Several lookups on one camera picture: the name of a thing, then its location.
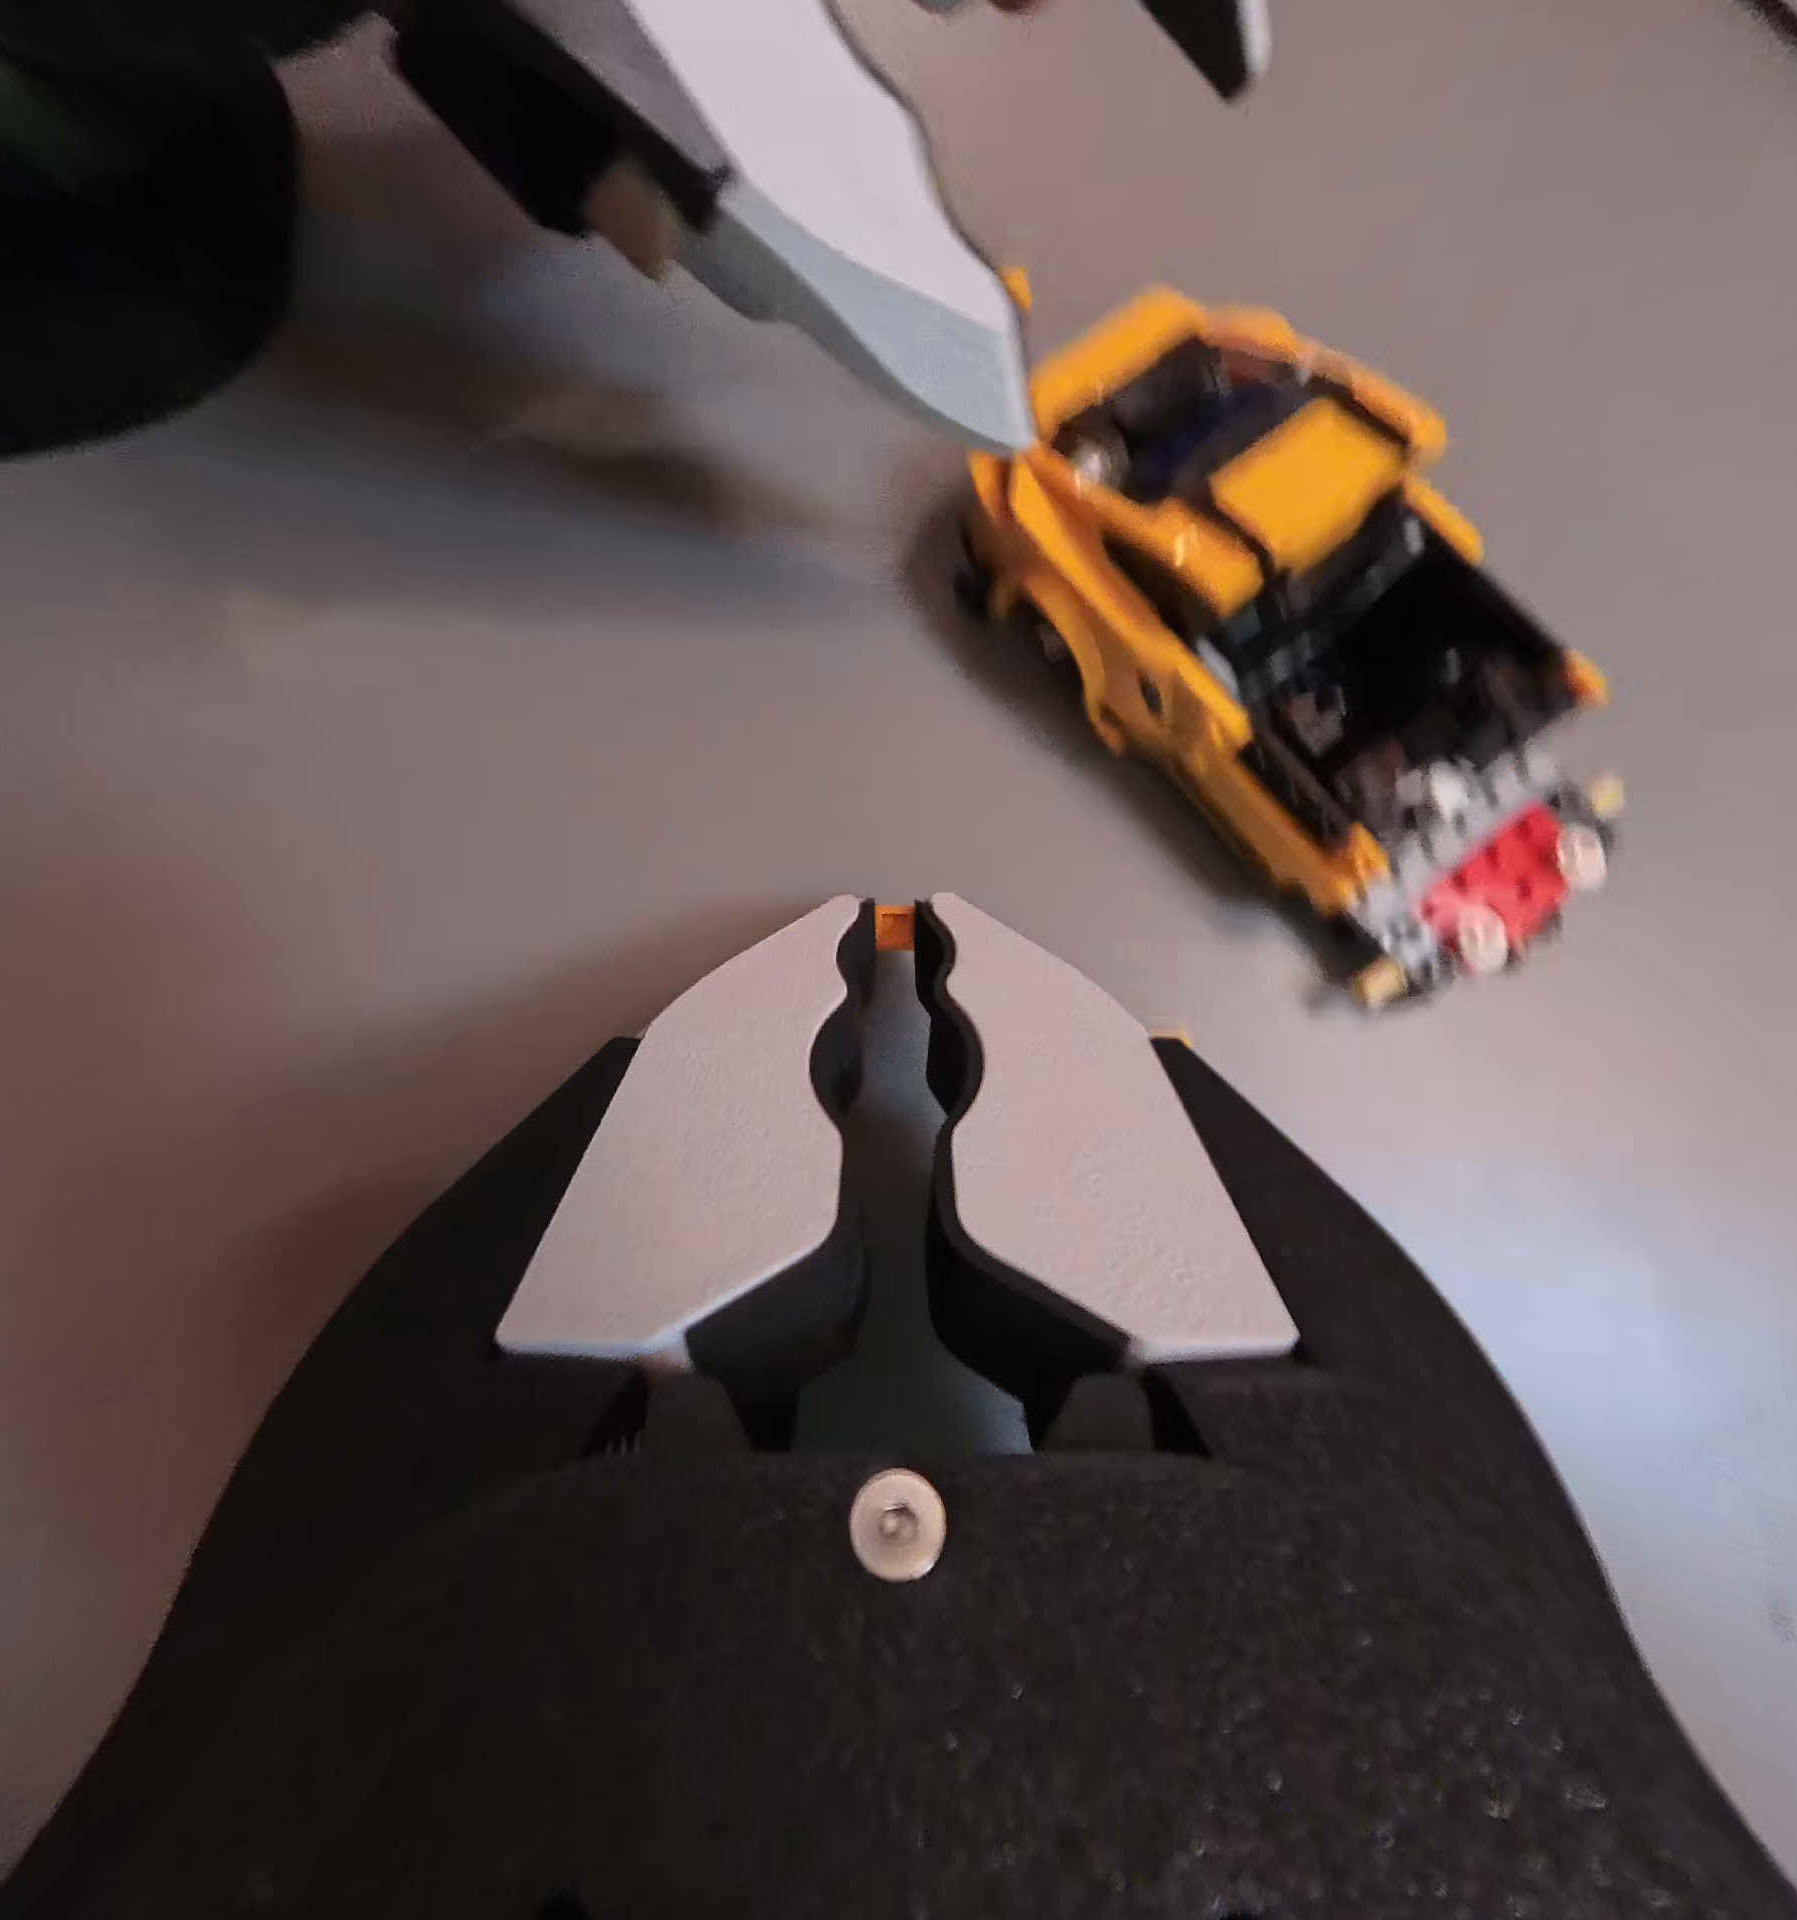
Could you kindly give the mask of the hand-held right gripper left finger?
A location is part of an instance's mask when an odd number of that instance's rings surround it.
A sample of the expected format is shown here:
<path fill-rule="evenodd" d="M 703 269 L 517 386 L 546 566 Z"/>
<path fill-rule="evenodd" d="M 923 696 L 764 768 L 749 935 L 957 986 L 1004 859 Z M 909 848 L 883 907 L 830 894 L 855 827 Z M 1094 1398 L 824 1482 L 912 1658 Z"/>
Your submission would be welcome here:
<path fill-rule="evenodd" d="M 645 1025 L 496 1323 L 507 1357 L 718 1382 L 763 1447 L 863 1325 L 863 1088 L 876 910 L 837 896 Z"/>

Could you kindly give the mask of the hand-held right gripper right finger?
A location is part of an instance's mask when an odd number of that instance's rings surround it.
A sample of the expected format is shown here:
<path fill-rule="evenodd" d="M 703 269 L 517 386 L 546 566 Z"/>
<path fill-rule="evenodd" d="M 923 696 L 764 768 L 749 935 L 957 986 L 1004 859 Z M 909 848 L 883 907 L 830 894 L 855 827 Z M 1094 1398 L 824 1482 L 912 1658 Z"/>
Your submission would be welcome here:
<path fill-rule="evenodd" d="M 951 894 L 917 903 L 912 960 L 940 1108 L 931 1321 L 1030 1444 L 1082 1380 L 1291 1364 L 1294 1314 L 1150 1030 Z"/>

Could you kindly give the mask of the yellow lego car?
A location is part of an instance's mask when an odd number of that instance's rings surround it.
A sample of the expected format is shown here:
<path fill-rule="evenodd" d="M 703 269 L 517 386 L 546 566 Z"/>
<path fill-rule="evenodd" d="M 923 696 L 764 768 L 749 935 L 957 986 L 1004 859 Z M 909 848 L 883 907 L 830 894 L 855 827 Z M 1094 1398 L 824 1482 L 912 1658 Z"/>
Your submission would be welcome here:
<path fill-rule="evenodd" d="M 1256 308 L 1133 294 L 972 454 L 962 608 L 1024 637 L 1385 1009 L 1521 967 L 1607 877 L 1623 784 L 1547 741 L 1604 674 L 1431 484 L 1445 423 Z"/>

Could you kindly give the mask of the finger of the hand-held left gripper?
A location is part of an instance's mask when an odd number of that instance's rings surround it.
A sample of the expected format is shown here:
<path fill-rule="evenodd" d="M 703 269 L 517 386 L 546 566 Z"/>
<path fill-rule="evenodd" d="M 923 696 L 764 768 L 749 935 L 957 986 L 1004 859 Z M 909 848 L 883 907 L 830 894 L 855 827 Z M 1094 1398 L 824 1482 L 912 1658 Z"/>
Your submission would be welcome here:
<path fill-rule="evenodd" d="M 736 167 L 671 271 L 960 445 L 1035 439 L 1019 313 L 832 5 L 630 3 Z"/>
<path fill-rule="evenodd" d="M 1245 98 L 1269 66 L 1269 3 L 1145 0 L 1141 9 L 1225 103 Z"/>

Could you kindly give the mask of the person's left hand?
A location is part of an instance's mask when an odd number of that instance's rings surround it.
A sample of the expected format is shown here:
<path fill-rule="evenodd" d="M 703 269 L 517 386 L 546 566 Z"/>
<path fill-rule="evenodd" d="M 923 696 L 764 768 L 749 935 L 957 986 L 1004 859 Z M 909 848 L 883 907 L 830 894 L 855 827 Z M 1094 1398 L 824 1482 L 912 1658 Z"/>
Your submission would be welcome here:
<path fill-rule="evenodd" d="M 620 253 L 639 277 L 662 282 L 687 238 L 668 196 L 630 157 L 608 163 L 579 204 L 582 227 Z"/>

